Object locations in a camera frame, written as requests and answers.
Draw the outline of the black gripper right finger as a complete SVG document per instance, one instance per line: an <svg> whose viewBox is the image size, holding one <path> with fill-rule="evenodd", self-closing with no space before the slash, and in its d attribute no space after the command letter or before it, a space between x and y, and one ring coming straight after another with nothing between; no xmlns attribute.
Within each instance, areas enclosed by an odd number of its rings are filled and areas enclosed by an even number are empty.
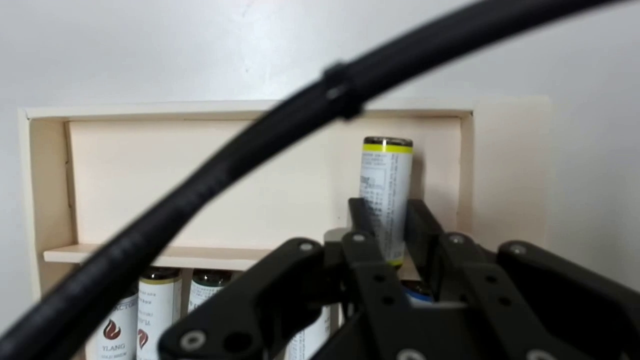
<svg viewBox="0 0 640 360"><path fill-rule="evenodd" d="M407 203L405 244L428 295L462 303L514 360L640 360L637 291L531 243L488 250L446 233L421 200Z"/></svg>

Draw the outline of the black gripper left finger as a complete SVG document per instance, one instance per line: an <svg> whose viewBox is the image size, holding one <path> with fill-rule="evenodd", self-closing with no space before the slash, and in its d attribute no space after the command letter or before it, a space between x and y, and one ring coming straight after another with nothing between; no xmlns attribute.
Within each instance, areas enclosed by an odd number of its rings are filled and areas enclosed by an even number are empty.
<svg viewBox="0 0 640 360"><path fill-rule="evenodd" d="M160 360L274 360L338 304L343 325L311 360L428 360L415 311L384 265L374 212L348 203L352 228L338 243L291 239L160 338Z"/></svg>

